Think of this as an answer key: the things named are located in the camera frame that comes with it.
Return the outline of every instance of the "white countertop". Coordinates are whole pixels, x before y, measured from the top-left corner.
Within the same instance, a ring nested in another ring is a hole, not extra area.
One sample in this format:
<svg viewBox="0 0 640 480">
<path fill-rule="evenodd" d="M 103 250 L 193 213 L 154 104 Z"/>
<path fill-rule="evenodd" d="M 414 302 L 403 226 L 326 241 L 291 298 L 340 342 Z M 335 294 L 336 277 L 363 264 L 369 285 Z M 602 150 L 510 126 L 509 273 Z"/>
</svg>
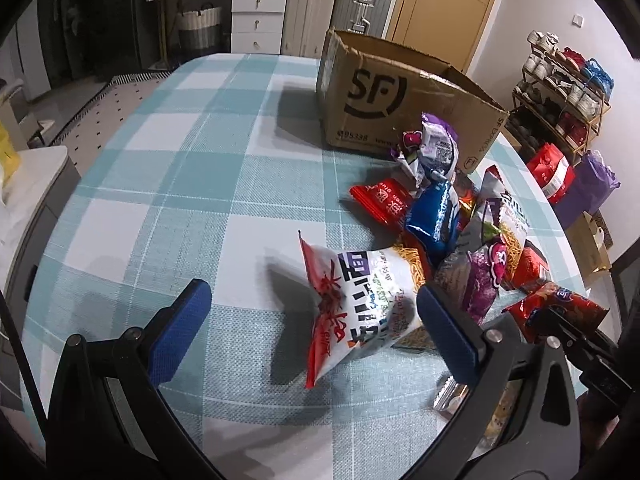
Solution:
<svg viewBox="0 0 640 480">
<path fill-rule="evenodd" d="M 18 249 L 24 243 L 28 227 L 51 185 L 65 166 L 66 146 L 51 146 L 18 152 L 20 168 L 2 189 L 3 214 L 0 228 L 0 286 L 6 291 Z"/>
</svg>

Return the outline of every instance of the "blue foil wrapper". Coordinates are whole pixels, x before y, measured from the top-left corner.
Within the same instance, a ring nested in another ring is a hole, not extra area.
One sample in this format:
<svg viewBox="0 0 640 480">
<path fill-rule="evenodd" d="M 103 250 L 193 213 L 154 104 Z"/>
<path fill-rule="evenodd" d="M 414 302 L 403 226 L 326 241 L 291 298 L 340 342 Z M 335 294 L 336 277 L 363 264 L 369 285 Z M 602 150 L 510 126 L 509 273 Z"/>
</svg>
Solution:
<svg viewBox="0 0 640 480">
<path fill-rule="evenodd" d="M 424 246 L 436 269 L 453 252 L 458 240 L 460 204 L 450 182 L 434 182 L 414 202 L 404 228 Z"/>
</svg>

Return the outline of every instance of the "blue gripper pad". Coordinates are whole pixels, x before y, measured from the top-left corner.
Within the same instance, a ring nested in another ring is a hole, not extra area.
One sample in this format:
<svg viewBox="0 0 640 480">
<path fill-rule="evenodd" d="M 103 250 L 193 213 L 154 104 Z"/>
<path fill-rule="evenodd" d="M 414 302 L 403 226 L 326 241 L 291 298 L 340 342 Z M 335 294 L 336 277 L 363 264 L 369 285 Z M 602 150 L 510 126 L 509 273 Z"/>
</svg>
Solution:
<svg viewBox="0 0 640 480">
<path fill-rule="evenodd" d="M 175 309 L 175 313 L 149 352 L 148 374 L 155 388 L 174 378 L 184 355 L 209 315 L 211 310 L 209 283 L 193 280 L 171 309 Z"/>
<path fill-rule="evenodd" d="M 476 349 L 446 311 L 433 291 L 423 285 L 417 295 L 418 315 L 459 384 L 478 382 L 479 358 Z"/>
</svg>

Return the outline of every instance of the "cardboard box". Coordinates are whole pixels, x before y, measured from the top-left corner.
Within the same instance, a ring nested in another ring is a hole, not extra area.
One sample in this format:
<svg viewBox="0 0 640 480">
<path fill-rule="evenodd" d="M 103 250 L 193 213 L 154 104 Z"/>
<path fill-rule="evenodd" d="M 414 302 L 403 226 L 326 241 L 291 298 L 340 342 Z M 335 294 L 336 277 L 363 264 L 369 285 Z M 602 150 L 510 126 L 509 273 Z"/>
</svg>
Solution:
<svg viewBox="0 0 640 480">
<path fill-rule="evenodd" d="M 598 226 L 588 213 L 582 213 L 574 224 L 566 231 L 566 238 L 574 252 L 584 286 L 590 286 L 601 275 L 609 272 L 611 262 L 607 249 L 603 245 L 600 249 L 596 245 L 593 235 Z"/>
<path fill-rule="evenodd" d="M 327 142 L 388 154 L 400 134 L 419 130 L 420 114 L 458 133 L 458 167 L 472 172 L 508 112 L 450 64 L 410 48 L 353 32 L 329 30 L 316 85 Z"/>
</svg>

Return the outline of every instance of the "checkered tablecloth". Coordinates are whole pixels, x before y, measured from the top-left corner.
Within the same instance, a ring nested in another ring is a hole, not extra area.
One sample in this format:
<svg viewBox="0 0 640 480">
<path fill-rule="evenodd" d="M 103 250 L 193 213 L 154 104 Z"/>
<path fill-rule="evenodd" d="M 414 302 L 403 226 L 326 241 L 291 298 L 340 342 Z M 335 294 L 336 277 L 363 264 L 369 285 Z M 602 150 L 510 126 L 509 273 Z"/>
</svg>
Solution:
<svg viewBox="0 0 640 480">
<path fill-rule="evenodd" d="M 335 249 L 392 243 L 348 194 L 392 164 L 324 145 L 317 73 L 313 59 L 204 57 L 122 124 L 60 217 L 31 292 L 23 341 L 46 405 L 70 334 L 116 338 L 201 278 L 210 316 L 161 392 L 230 480 L 392 480 L 427 449 L 447 375 L 436 353 L 382 351 L 303 387 L 314 300 L 298 230 Z M 493 163 L 555 280 L 584 292 L 558 220 L 502 136 L 477 184 Z M 519 297 L 501 291 L 492 313 Z"/>
</svg>

